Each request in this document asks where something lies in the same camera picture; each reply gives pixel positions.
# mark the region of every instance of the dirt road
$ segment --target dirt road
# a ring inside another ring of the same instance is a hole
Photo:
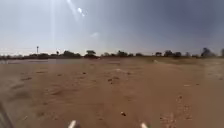
[[[15,61],[0,65],[0,100],[15,128],[66,128],[72,120],[83,128],[221,128],[223,66],[219,59]]]

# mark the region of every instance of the rock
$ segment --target rock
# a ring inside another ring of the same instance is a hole
[[[108,79],[107,81],[108,81],[108,82],[111,82],[112,80],[113,80],[113,79]]]
[[[124,112],[121,112],[121,115],[122,115],[122,116],[126,116],[126,114],[125,114]]]
[[[37,116],[37,117],[44,116],[44,112],[38,112],[38,113],[36,114],[36,116]]]
[[[81,127],[80,127],[80,124],[79,124],[78,121],[73,120],[73,121],[71,121],[71,123],[69,124],[68,128],[81,128]]]
[[[188,84],[185,84],[185,85],[184,85],[184,87],[189,87],[189,86],[191,86],[191,85],[188,85]]]
[[[31,77],[27,77],[27,78],[22,78],[21,80],[24,81],[24,80],[31,80],[32,78]]]
[[[114,76],[114,77],[113,77],[113,79],[116,79],[116,80],[118,80],[118,79],[119,79],[119,77],[117,77],[117,76]]]

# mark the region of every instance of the dirt field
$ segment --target dirt field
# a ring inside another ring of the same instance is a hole
[[[224,127],[222,59],[3,63],[0,100],[15,128]]]

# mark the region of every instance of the haze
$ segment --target haze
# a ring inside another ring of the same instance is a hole
[[[220,0],[0,0],[0,54],[224,48]]]

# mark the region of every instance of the bush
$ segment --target bush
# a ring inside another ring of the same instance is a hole
[[[38,59],[49,59],[49,57],[47,53],[41,53],[37,56]]]
[[[141,57],[141,56],[144,56],[144,55],[142,53],[136,53],[135,56]]]
[[[128,53],[119,50],[119,51],[117,52],[117,56],[118,56],[118,57],[127,57],[127,56],[128,56]]]
[[[82,57],[79,53],[73,53],[70,51],[64,51],[63,56],[66,58],[81,58]]]

